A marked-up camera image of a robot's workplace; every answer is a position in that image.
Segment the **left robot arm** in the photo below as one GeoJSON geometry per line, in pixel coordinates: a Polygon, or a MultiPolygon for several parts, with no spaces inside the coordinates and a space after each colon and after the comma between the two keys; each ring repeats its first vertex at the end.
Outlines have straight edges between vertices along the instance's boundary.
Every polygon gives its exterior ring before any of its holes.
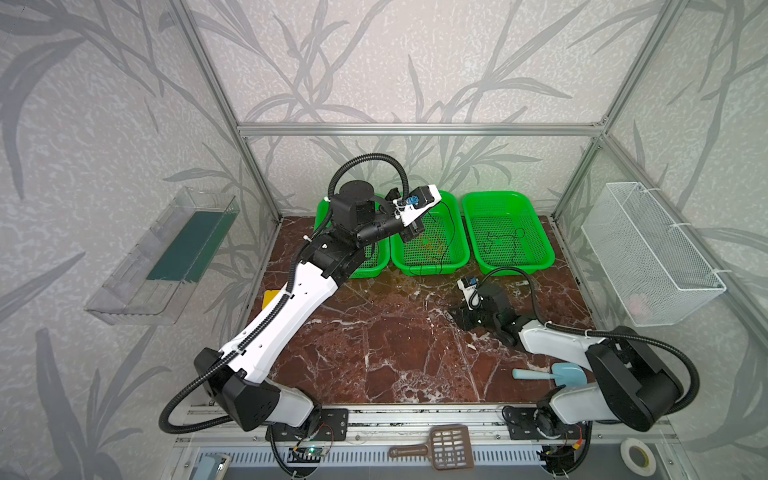
{"type": "Polygon", "coordinates": [[[309,317],[365,262],[367,247],[392,236],[403,242],[416,238],[424,230],[423,217],[442,196],[434,184],[410,186],[404,167],[394,157],[368,153],[349,160],[334,173],[325,200],[326,214],[302,240],[277,296],[230,341],[197,355],[197,378],[160,413],[162,432],[189,434],[229,422],[244,431],[283,424],[298,430],[303,438],[319,430],[319,402],[298,388],[269,380],[273,364],[309,317]],[[400,187],[379,196],[367,181],[341,181],[353,167],[367,162],[392,166],[400,187]],[[206,390],[223,415],[194,424],[173,423],[173,411],[198,388],[206,390]]]}

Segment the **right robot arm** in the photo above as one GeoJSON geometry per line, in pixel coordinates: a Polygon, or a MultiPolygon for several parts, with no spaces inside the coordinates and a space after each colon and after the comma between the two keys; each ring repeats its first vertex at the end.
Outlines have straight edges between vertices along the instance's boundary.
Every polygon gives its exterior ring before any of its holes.
{"type": "Polygon", "coordinates": [[[559,382],[537,402],[530,417],[542,436],[594,422],[646,432],[697,398],[700,373],[682,350],[628,327],[590,330],[545,321],[536,296],[532,315],[519,314],[491,278],[458,280],[463,300],[450,315],[460,329],[482,328],[510,349],[560,359],[594,377],[583,385],[559,382]]]}

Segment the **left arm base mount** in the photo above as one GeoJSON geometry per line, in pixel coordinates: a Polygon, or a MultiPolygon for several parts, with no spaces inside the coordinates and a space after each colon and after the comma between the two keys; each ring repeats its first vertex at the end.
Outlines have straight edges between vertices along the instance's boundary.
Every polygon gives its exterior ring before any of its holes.
{"type": "Polygon", "coordinates": [[[267,427],[266,439],[276,442],[299,440],[343,441],[349,427],[349,413],[345,408],[316,408],[299,427],[275,423],[267,427]]]}

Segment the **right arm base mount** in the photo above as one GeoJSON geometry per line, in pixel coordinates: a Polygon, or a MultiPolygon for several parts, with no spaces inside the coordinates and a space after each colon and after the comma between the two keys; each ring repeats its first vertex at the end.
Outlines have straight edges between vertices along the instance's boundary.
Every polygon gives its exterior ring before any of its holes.
{"type": "Polygon", "coordinates": [[[548,409],[506,405],[502,419],[512,440],[576,443],[583,439],[581,427],[566,424],[548,409]]]}

